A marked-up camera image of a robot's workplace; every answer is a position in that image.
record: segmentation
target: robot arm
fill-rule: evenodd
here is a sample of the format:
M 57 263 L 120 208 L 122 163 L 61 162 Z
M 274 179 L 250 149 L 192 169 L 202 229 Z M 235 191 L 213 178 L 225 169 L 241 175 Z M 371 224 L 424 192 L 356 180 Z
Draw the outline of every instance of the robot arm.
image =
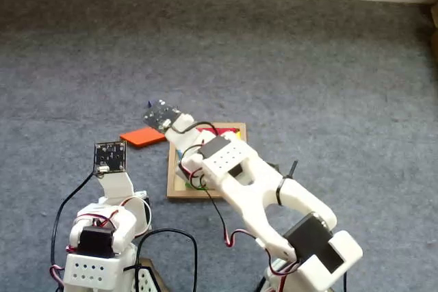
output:
M 337 220 L 331 209 L 294 179 L 285 178 L 259 157 L 235 133 L 216 136 L 198 131 L 193 117 L 158 101 L 144 116 L 145 122 L 161 131 L 179 150 L 193 145 L 181 165 L 203 175 L 242 216 L 257 243 L 270 254 L 287 262 L 300 261 L 296 286 L 303 291 L 325 291 L 362 257 L 357 242 L 345 231 L 333 234 Z M 284 236 L 266 218 L 265 208 L 281 201 L 304 218 Z

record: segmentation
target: cardboard box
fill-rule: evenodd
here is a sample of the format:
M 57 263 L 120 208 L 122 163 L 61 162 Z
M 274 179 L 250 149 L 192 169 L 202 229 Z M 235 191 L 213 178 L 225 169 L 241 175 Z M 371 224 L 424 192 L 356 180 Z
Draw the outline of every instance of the cardboard box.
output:
M 432 12 L 432 18 L 435 22 L 435 26 L 438 28 L 438 3 L 434 4 L 430 11 Z
M 435 30 L 434 34 L 432 35 L 432 50 L 438 61 L 438 30 Z

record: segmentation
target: circuit board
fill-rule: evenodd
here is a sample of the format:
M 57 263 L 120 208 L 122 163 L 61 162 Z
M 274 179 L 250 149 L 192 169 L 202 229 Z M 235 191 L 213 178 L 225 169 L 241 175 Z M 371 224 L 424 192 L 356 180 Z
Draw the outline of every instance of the circuit board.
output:
M 94 171 L 107 166 L 107 173 L 126 170 L 126 142 L 108 142 L 94 145 Z
M 167 128 L 171 127 L 173 122 L 181 115 L 176 107 L 166 104 L 161 99 L 153 104 L 149 103 L 148 107 L 143 116 L 144 122 L 160 133 L 165 133 Z

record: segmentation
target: black cable tie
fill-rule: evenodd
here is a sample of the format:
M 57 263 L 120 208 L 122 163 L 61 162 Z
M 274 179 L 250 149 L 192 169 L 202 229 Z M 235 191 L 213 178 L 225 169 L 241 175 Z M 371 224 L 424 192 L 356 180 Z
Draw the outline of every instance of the black cable tie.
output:
M 291 167 L 290 170 L 289 170 L 289 174 L 283 176 L 283 178 L 281 179 L 281 181 L 280 181 L 280 183 L 279 183 L 279 186 L 276 188 L 276 191 L 275 191 L 276 202 L 277 202 L 279 205 L 282 205 L 282 204 L 281 204 L 281 199 L 280 199 L 280 191 L 281 191 L 281 188 L 283 187 L 283 184 L 285 183 L 285 180 L 286 180 L 286 179 L 294 179 L 294 172 L 295 172 L 295 169 L 296 169 L 296 166 L 297 166 L 297 165 L 298 165 L 298 160 L 295 160 L 295 161 L 293 162 L 293 164 L 292 164 L 292 167 Z

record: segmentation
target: black wire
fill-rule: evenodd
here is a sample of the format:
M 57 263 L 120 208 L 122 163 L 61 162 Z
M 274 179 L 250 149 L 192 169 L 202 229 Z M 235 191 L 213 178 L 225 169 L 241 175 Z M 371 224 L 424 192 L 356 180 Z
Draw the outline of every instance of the black wire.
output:
M 227 225 L 225 224 L 225 220 L 224 220 L 222 214 L 220 213 L 220 211 L 218 209 L 218 206 L 216 205 L 216 202 L 214 202 L 214 200 L 213 200 L 212 196 L 210 195 L 210 193 L 206 189 L 204 189 L 204 191 L 205 191 L 205 193 L 207 193 L 208 197 L 211 200 L 211 203 L 213 204 L 213 207 L 216 209 L 216 212 L 219 215 L 220 221 L 222 222 L 222 227 L 224 229 L 224 235 L 225 235 L 227 233 Z
M 86 185 L 86 183 L 88 183 L 88 181 L 90 180 L 91 177 L 93 177 L 94 172 L 91 172 L 87 178 L 85 178 L 85 180 L 78 186 L 76 187 L 76 189 L 74 191 L 72 191 L 70 193 L 70 195 L 68 195 L 66 197 L 66 199 L 64 201 L 62 201 L 60 208 L 57 210 L 56 213 L 56 217 L 55 217 L 55 222 L 53 223 L 53 230 L 52 230 L 52 240 L 51 240 L 51 247 L 50 247 L 50 262 L 52 265 L 56 265 L 55 262 L 55 242 L 56 242 L 56 232 L 57 232 L 57 225 L 60 222 L 60 217 L 61 217 L 61 212 L 62 209 L 64 208 L 64 206 L 66 205 L 66 203 L 79 191 L 82 189 L 83 186 Z M 64 289 L 62 288 L 61 285 L 58 285 L 57 291 L 63 291 Z
M 344 292 L 347 292 L 347 272 L 344 274 Z
M 181 234 L 181 235 L 184 235 L 192 240 L 193 248 L 194 248 L 193 292 L 196 292 L 196 284 L 198 282 L 198 244 L 196 242 L 196 239 L 191 234 L 185 232 L 184 230 L 176 229 L 176 228 L 155 229 L 155 230 L 152 230 L 152 231 L 146 233 L 145 236 L 143 236 L 143 238 L 140 240 L 140 242 L 138 244 L 138 248 L 137 248 L 136 264 L 134 266 L 130 266 L 130 267 L 125 268 L 125 270 L 133 269 L 133 268 L 135 268 L 135 270 L 136 270 L 135 277 L 134 277 L 135 282 L 136 282 L 136 284 L 135 284 L 136 292 L 139 292 L 138 271 L 141 267 L 140 252 L 142 250 L 143 243 L 148 237 L 155 235 L 155 234 L 159 234 L 159 233 L 165 233 L 165 232 Z
M 172 130 L 173 130 L 175 133 L 187 133 L 188 131 L 190 131 L 190 130 L 192 130 L 193 128 L 195 128 L 195 127 L 197 127 L 197 126 L 200 126 L 200 125 L 202 125 L 202 124 L 206 124 L 207 126 L 210 126 L 210 127 L 213 129 L 214 134 L 215 134 L 216 136 L 219 135 L 219 132 L 218 132 L 217 128 L 214 126 L 214 124 L 212 124 L 211 122 L 208 122 L 208 121 L 199 121 L 199 122 L 195 122 L 194 124 L 191 124 L 190 126 L 188 126 L 187 128 L 185 128 L 185 129 L 182 130 L 182 131 L 179 131 L 179 130 L 177 130 L 177 129 L 174 128 L 174 127 L 172 127 Z
M 184 158 L 184 155 L 187 153 L 188 150 L 191 150 L 192 148 L 195 148 L 195 147 L 201 147 L 201 146 L 203 146 L 203 145 L 202 144 L 195 144 L 195 145 L 191 145 L 190 147 L 187 147 L 186 150 L 184 151 L 184 153 L 181 155 L 181 160 Z

